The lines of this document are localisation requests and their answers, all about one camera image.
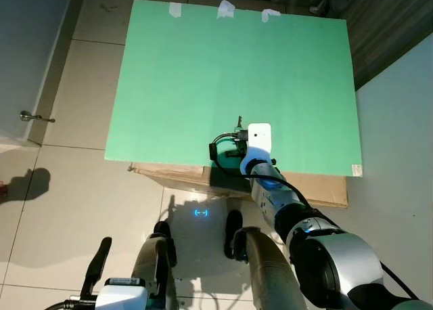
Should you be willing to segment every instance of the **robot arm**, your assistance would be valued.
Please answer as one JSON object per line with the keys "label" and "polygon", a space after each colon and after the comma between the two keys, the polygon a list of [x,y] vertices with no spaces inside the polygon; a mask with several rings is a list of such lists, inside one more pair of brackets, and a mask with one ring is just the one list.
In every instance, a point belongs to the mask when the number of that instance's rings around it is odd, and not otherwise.
{"label": "robot arm", "polygon": [[340,229],[285,180],[271,164],[271,126],[251,124],[241,173],[251,175],[252,199],[290,253],[305,297],[330,309],[431,309],[419,300],[394,296],[384,287],[380,260],[360,237]]}

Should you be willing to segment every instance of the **white floor tile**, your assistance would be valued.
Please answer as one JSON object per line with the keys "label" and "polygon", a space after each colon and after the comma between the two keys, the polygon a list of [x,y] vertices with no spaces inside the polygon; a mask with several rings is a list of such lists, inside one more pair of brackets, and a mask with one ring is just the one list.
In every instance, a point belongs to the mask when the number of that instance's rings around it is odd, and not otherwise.
{"label": "white floor tile", "polygon": [[7,195],[0,196],[0,283],[5,278],[38,151],[38,148],[0,146],[0,181],[8,185]]}
{"label": "white floor tile", "polygon": [[77,292],[4,285],[0,296],[0,310],[45,309],[69,299],[71,294],[77,295]]}
{"label": "white floor tile", "polygon": [[84,0],[73,38],[124,44],[132,6],[133,0]]}
{"label": "white floor tile", "polygon": [[256,310],[252,301],[208,298],[178,298],[182,310]]}
{"label": "white floor tile", "polygon": [[99,150],[43,146],[37,167],[49,171],[49,191],[24,206],[5,283],[80,290],[106,236],[113,242],[97,289],[128,277],[158,220],[162,186]]}
{"label": "white floor tile", "polygon": [[[164,189],[161,219],[170,224],[175,241],[178,263],[173,274],[178,296],[252,300],[248,266],[227,259],[223,252],[225,220],[232,209],[241,211],[244,226],[258,226],[271,233],[252,202]],[[200,214],[208,211],[208,216],[197,217],[196,210]]]}
{"label": "white floor tile", "polygon": [[[188,3],[218,7],[221,1],[222,0],[188,0]],[[227,0],[227,1],[234,4],[234,6],[236,6],[236,9],[252,10],[252,11],[263,11],[264,9],[274,9],[276,11],[281,12],[282,14],[286,12],[286,7],[284,6],[284,4],[270,2],[267,0]]]}
{"label": "white floor tile", "polygon": [[72,41],[44,144],[105,149],[123,49]]}

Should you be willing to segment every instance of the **wall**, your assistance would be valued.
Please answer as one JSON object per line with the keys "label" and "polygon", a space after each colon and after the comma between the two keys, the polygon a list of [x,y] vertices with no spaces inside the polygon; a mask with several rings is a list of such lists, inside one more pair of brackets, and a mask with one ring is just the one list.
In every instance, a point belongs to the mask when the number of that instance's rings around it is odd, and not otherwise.
{"label": "wall", "polygon": [[69,0],[0,0],[0,137],[25,137]]}
{"label": "wall", "polygon": [[360,88],[357,103],[363,178],[348,179],[348,209],[322,211],[431,303],[433,35]]}

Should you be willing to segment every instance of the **door handle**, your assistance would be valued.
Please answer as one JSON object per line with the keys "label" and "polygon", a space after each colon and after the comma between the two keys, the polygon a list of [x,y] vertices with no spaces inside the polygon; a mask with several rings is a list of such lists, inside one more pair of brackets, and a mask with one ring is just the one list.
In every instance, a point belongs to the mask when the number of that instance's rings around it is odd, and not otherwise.
{"label": "door handle", "polygon": [[50,123],[54,123],[55,122],[54,118],[42,118],[41,115],[32,115],[27,110],[23,110],[20,113],[20,120],[22,120],[23,122],[30,122],[32,119],[43,120],[45,122],[50,122]]}

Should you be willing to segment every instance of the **green board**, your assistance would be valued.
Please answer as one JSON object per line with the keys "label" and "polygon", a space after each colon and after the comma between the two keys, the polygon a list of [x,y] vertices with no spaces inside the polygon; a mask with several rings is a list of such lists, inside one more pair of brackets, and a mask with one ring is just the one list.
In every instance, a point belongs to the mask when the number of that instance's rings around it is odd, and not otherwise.
{"label": "green board", "polygon": [[[361,164],[346,23],[135,0],[106,159],[210,165],[242,115],[270,123],[282,171],[352,176]],[[224,150],[228,143],[219,146]]]}

